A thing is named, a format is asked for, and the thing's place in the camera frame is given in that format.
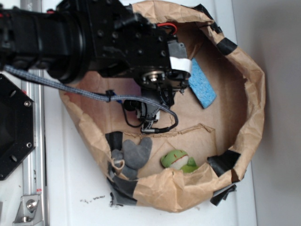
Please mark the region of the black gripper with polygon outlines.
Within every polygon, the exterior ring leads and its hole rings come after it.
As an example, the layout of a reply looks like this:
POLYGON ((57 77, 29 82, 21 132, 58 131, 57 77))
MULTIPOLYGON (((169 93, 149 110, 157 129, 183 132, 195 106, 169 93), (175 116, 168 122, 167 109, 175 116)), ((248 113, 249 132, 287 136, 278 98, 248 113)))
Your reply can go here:
POLYGON ((91 71, 103 77, 133 78, 145 89, 188 86, 191 61, 176 35, 118 0, 88 1, 88 19, 93 38, 91 71))

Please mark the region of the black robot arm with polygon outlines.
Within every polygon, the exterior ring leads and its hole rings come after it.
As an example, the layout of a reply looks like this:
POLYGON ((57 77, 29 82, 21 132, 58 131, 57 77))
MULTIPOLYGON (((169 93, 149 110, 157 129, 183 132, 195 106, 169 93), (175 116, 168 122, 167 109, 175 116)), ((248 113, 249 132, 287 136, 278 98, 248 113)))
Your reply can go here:
POLYGON ((64 0, 54 11, 0 11, 0 62, 45 69, 61 83, 87 72, 132 78, 145 89, 181 90, 190 71, 177 69, 177 38, 117 0, 64 0))

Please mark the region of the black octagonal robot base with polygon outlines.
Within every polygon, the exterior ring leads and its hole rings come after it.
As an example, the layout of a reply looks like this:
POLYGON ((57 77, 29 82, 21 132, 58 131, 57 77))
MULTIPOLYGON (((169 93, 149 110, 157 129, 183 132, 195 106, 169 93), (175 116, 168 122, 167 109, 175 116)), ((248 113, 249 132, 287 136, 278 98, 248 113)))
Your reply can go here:
POLYGON ((35 148, 34 101, 0 75, 0 179, 10 174, 35 148))

